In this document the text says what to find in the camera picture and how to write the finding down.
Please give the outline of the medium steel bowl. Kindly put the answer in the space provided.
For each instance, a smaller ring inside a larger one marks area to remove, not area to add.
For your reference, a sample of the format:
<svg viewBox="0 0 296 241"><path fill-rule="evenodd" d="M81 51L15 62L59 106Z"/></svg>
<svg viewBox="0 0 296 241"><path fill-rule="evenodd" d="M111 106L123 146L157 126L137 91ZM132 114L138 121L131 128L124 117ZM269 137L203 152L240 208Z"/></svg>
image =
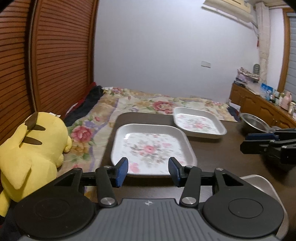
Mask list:
<svg viewBox="0 0 296 241"><path fill-rule="evenodd" d="M244 136L253 133L269 133L270 126L262 119L249 113L240 113L240 131Z"/></svg>

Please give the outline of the folded fabric pile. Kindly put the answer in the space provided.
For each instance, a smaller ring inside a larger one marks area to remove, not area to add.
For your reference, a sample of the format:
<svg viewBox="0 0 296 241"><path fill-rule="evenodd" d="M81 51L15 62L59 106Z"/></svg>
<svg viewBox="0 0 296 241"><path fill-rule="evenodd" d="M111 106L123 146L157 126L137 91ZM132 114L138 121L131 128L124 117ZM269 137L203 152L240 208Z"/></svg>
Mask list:
<svg viewBox="0 0 296 241"><path fill-rule="evenodd" d="M246 87L247 85L252 83L257 84L259 81L260 76L258 74L251 73L243 67L240 67L239 69L237 69L237 75L234 83L241 87Z"/></svg>

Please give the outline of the beige curtain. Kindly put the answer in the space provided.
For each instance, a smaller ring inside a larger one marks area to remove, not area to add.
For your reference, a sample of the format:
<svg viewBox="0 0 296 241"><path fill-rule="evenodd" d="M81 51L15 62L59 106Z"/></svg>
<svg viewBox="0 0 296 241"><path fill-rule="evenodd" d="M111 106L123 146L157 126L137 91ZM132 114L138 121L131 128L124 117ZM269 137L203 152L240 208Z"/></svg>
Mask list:
<svg viewBox="0 0 296 241"><path fill-rule="evenodd" d="M259 40L259 64L260 81L267 84L268 60L270 50L270 13L269 7L263 2L256 3L258 40Z"/></svg>

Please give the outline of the yellow plush toy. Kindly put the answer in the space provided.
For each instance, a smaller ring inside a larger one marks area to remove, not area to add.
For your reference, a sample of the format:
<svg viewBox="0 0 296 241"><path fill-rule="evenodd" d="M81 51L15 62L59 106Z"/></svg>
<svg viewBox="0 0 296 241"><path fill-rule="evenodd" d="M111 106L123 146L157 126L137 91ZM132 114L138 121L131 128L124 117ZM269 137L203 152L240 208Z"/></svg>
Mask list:
<svg viewBox="0 0 296 241"><path fill-rule="evenodd" d="M72 140L53 113L36 112L1 145L1 217L11 201L19 202L57 178Z"/></svg>

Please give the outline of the wall light switch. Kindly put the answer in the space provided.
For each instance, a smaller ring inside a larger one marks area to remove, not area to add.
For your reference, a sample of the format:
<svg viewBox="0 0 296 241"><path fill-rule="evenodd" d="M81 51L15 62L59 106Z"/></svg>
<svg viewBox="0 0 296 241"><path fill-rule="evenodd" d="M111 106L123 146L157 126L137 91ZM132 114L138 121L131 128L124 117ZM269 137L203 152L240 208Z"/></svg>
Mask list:
<svg viewBox="0 0 296 241"><path fill-rule="evenodd" d="M201 66L205 68L211 68L211 63L207 61L201 61Z"/></svg>

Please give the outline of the floral bed blanket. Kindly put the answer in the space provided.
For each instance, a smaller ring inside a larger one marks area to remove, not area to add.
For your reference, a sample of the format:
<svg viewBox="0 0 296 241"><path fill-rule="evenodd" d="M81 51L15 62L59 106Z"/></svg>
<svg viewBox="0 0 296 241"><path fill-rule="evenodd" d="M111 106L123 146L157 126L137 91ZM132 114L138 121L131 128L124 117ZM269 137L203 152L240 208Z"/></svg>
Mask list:
<svg viewBox="0 0 296 241"><path fill-rule="evenodd" d="M226 103L200 97L182 98L146 93L126 88L106 87L91 90L74 104L64 120L73 145L64 155L58 173L72 168L92 172L100 166L108 139L117 117L123 113L173 113L175 107L195 108L217 116L222 121L236 122L235 109Z"/></svg>

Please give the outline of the pink thermos jug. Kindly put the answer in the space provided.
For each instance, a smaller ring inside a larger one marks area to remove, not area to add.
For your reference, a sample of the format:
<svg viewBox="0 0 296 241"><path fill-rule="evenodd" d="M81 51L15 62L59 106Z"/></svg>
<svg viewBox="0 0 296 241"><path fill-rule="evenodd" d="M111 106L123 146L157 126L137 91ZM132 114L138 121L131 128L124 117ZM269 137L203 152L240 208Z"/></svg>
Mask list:
<svg viewBox="0 0 296 241"><path fill-rule="evenodd" d="M286 111L288 111L289 107L290 107L291 100L292 100L292 94L289 91L287 91L285 96L283 97L281 107L283 109L285 109Z"/></svg>

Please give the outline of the wall air conditioner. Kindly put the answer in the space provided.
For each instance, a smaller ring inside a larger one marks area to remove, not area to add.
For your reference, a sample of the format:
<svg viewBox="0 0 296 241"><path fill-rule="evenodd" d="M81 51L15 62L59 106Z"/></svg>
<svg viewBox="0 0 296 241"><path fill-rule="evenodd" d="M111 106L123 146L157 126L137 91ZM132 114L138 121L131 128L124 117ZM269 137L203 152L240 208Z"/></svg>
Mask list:
<svg viewBox="0 0 296 241"><path fill-rule="evenodd" d="M255 18L251 14L251 4L239 0L205 0L204 5L223 11L229 15L246 22L255 24Z"/></svg>

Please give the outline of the floral square plate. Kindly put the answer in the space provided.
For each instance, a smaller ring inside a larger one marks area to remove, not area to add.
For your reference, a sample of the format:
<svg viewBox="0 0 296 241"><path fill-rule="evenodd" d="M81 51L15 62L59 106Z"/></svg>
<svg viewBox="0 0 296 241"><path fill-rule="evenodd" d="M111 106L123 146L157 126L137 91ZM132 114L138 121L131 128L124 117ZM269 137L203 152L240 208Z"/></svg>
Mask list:
<svg viewBox="0 0 296 241"><path fill-rule="evenodd" d="M284 237L287 235L288 233L288 228L289 228L289 220L288 220L288 213L278 195L278 193L276 192L274 186L264 177L257 175L257 174L252 174L252 175L248 175L248 176L242 176L240 177L241 179L243 179L244 181L246 181L247 183L251 184L252 186L256 187L257 189L259 189L260 191L266 193L267 195L271 196L272 198L274 198L275 200L278 201L278 203L282 206L283 208L283 212L284 212L284 218L282 221L282 224L276 234L276 237L279 240L283 240Z"/></svg>
<svg viewBox="0 0 296 241"><path fill-rule="evenodd" d="M205 110L176 107L173 119L175 125L189 137L218 140L227 134L217 116Z"/></svg>
<svg viewBox="0 0 296 241"><path fill-rule="evenodd" d="M130 123L117 129L110 159L117 164L128 159L128 175L167 177L168 160L174 157L183 166L197 166L196 155L185 133L167 125Z"/></svg>

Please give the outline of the blue picture card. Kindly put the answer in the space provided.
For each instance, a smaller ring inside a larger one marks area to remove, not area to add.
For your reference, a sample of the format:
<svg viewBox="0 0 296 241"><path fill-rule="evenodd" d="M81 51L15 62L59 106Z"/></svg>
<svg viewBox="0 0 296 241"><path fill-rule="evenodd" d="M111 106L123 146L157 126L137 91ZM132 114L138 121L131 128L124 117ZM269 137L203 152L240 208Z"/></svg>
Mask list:
<svg viewBox="0 0 296 241"><path fill-rule="evenodd" d="M272 94L273 94L273 88L265 83L262 83L260 87L260 96L263 99L270 101L270 97Z"/></svg>

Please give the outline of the wooden sideboard cabinet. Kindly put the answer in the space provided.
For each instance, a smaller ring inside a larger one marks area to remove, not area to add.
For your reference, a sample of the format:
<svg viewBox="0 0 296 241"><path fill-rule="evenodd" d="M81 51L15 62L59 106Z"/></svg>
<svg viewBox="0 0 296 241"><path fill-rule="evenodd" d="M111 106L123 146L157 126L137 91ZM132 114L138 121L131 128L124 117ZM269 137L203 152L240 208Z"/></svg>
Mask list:
<svg viewBox="0 0 296 241"><path fill-rule="evenodd" d="M241 113L253 114L270 126L295 128L295 120L286 110L244 87L233 83L229 99L240 106Z"/></svg>

